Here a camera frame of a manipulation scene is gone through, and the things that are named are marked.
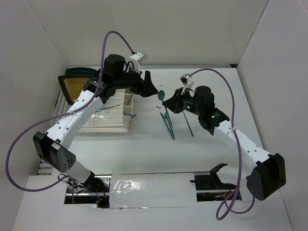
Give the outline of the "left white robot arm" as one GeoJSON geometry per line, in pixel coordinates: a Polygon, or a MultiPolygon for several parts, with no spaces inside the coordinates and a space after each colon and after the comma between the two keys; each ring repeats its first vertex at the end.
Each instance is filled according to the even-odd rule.
{"type": "Polygon", "coordinates": [[[125,70],[127,64],[121,55],[110,54],[105,58],[99,74],[92,76],[84,85],[79,97],[70,110],[45,133],[37,132],[33,136],[38,156],[52,167],[77,181],[78,187],[90,192],[102,182],[95,178],[92,171],[85,168],[69,147],[82,126],[91,115],[102,108],[117,89],[129,89],[144,98],[156,95],[158,90],[151,81],[151,74],[145,71],[142,76],[141,65],[148,59],[143,52],[129,57],[133,69],[125,70]]]}

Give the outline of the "teal spoon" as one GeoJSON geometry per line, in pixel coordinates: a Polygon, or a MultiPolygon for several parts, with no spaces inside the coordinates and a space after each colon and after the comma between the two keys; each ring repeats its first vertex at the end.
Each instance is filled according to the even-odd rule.
{"type": "MultiPolygon", "coordinates": [[[[164,98],[165,98],[165,92],[164,92],[163,90],[160,90],[160,91],[158,92],[158,99],[159,99],[161,102],[164,102],[164,98]]],[[[170,123],[170,126],[173,127],[173,126],[172,126],[171,119],[170,119],[170,116],[169,116],[169,113],[168,113],[166,107],[165,107],[165,111],[166,111],[166,113],[167,113],[167,118],[168,118],[168,121],[169,121],[169,123],[170,123]]]]}

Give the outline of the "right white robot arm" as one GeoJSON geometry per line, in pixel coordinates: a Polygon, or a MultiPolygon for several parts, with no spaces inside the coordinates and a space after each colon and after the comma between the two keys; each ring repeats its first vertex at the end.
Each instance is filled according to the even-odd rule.
{"type": "Polygon", "coordinates": [[[246,185],[256,199],[263,201],[286,184],[284,158],[279,153],[271,154],[259,147],[237,129],[229,117],[216,108],[209,87],[197,87],[194,95],[179,88],[163,102],[163,106],[175,114],[187,111],[197,115],[202,128],[234,151],[241,151],[242,161],[251,170],[246,185]]]}

